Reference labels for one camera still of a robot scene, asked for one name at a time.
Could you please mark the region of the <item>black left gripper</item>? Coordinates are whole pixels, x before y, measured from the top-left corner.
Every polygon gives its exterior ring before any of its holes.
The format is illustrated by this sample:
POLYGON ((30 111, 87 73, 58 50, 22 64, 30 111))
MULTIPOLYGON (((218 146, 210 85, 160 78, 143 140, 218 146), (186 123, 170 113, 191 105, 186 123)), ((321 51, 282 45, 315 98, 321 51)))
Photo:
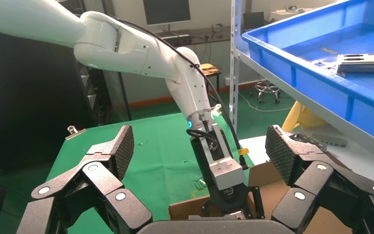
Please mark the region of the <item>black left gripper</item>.
POLYGON ((243 212, 243 215, 250 215, 248 206, 248 191, 252 193, 255 207, 256 219, 265 219, 265 213, 262 203, 262 195, 258 186, 247 187, 243 182, 226 189, 220 190, 213 178, 213 173, 206 158, 205 150, 202 146, 204 138, 191 138, 191 146, 196 156, 197 163, 206 183, 209 199, 202 204, 202 213, 204 217, 225 216, 234 212, 243 212))

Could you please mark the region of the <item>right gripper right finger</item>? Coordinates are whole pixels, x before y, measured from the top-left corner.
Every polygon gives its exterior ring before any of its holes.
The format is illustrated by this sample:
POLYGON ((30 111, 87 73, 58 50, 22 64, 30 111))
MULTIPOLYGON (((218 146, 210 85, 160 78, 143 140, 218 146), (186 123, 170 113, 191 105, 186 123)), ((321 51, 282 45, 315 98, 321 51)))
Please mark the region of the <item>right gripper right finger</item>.
POLYGON ((374 181, 343 168, 318 146, 293 140, 280 126, 267 128, 265 150, 289 187, 271 218, 296 234, 319 208, 355 234, 374 234, 374 181))

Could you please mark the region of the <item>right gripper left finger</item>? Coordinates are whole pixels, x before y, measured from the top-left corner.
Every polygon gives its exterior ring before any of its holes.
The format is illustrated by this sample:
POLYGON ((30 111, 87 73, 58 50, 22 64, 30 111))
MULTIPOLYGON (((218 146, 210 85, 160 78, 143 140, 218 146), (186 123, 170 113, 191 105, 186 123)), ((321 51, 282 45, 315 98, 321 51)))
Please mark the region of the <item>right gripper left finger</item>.
POLYGON ((89 209, 115 234, 140 231, 152 222, 152 213, 122 181, 133 151, 129 125, 114 139, 93 145, 76 166, 32 191, 17 232, 65 234, 89 209))

